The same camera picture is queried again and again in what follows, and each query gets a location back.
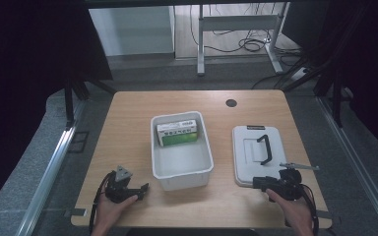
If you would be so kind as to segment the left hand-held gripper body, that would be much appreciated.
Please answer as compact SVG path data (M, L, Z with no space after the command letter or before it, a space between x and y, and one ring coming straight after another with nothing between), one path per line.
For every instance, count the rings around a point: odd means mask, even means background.
M108 176L105 186L106 197L112 202L120 204L128 198L135 196L135 191L128 188L131 176L132 173L122 166L118 166L115 171L112 171Z

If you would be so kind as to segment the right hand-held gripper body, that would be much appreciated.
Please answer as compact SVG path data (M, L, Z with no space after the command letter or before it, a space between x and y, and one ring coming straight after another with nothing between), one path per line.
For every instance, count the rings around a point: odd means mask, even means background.
M303 198L305 192L302 182L302 176L299 169L305 170L319 170L318 166L307 166L297 163L281 163L282 169L279 171L280 178L266 177L268 184L266 189L271 189L276 192L283 199L288 201L295 201Z

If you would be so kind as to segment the grey lid with black handle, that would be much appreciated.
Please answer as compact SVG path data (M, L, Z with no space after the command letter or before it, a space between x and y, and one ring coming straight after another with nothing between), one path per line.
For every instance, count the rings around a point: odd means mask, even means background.
M279 178L286 163L280 132L275 127L236 126L232 130L235 182L251 188L254 177Z

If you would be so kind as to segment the white plastic bin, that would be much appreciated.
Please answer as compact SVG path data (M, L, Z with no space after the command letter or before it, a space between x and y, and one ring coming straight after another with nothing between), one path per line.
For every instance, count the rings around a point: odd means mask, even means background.
M193 120L197 128L194 142L163 147L158 125ZM151 121L153 175L165 191L205 186L214 168L203 116L198 111L155 116Z

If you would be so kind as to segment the person's left hand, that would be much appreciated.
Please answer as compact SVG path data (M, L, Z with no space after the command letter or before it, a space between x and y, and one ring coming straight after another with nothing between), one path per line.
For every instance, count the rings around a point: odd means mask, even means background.
M138 197L132 196L124 202L116 204L105 195L101 195L96 208L96 219L92 236L105 236L119 220L122 212L136 200L138 200Z

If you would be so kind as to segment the person's right hand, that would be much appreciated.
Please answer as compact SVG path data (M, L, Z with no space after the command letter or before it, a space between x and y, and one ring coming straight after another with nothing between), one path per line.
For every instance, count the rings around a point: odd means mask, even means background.
M266 194L280 206L296 236L313 235L311 212L304 200L287 201L271 189L267 189Z

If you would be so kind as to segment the dark floor vent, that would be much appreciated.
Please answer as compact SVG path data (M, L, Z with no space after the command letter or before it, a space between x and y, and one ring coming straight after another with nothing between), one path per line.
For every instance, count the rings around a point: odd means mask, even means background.
M71 143L69 144L68 152L69 153L82 153L87 144L88 137L89 137L88 132L77 132L73 136L73 139L71 140Z

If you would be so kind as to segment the person's dark clothing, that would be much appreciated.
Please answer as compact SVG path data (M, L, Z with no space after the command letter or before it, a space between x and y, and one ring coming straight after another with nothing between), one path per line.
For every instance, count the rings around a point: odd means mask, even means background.
M132 228L126 236L260 236L251 229Z

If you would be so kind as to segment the green and white box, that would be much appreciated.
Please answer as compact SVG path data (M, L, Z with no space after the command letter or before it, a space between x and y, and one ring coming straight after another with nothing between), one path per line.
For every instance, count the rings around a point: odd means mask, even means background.
M162 147L196 142L198 140L197 122L192 119L158 124L157 136Z

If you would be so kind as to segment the black metal stand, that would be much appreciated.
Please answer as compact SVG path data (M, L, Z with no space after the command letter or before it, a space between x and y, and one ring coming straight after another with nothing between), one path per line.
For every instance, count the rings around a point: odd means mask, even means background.
M90 97L90 92L86 87L86 82L110 93L116 94L117 90L106 85L105 83L93 79L91 77L85 77L82 81L81 79L71 79L65 80L64 97L65 97L65 110L66 110L66 130L69 131L73 128L75 123L75 112L74 112L74 102L73 95L75 95L81 101L87 100Z
M343 126L341 119L342 104L342 78L340 61L342 52L333 52L332 55L319 67L311 70L300 79L282 88L282 91L291 91L300 85L305 84L317 76L320 76L313 91L316 96L324 96L329 89L332 89L332 118L341 128Z

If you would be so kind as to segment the white power strip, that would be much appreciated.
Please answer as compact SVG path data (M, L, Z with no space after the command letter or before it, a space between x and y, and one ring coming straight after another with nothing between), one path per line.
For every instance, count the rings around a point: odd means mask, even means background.
M292 76L291 76L291 79L293 81L297 81L299 79L301 79L302 77L304 77L307 73L309 72L309 69L308 68L305 68L305 67L301 67L299 68Z

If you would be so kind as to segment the black curtain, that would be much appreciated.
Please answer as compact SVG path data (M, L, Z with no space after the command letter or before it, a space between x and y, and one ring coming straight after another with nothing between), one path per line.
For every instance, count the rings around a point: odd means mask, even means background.
M378 139L378 0L291 0L283 34L315 67L342 52L350 107Z
M0 0L0 190L68 80L109 78L86 0Z

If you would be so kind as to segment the white cabinet panel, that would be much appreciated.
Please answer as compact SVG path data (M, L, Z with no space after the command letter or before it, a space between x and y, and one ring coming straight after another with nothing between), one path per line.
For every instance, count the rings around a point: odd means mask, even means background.
M169 6L90 9L106 56L174 52L174 10Z

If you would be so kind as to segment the silver metal floor rail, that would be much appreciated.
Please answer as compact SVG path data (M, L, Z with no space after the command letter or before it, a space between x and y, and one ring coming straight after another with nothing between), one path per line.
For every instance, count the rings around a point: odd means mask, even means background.
M82 116L85 105L86 103L84 101L79 101L74 108L71 126L63 130L15 236L32 236L41 211L44 208L51 188L64 161L69 145L76 133L79 119Z
M337 122L332 117L332 109L330 108L329 104L320 97L317 97L316 101L319 103L324 116L329 123L329 126L333 130L336 139L339 141L342 149L346 154L351 168L353 169L368 199L370 200L376 213L378 214L378 188L375 186L375 182L371 178L367 169L364 167L363 162L361 161L355 148L351 144L346 132L343 128L339 127Z

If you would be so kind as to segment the white metal desk frame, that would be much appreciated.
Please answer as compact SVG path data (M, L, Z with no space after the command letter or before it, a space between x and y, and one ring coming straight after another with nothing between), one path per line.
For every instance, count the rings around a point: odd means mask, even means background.
M205 17L203 6L199 6L198 18L198 53L197 75L205 75L204 32L213 30L271 30L272 34L265 42L265 49L277 75L282 74L283 68L275 53L275 45L283 24L287 3L283 2L282 8L274 15L256 16L223 16Z

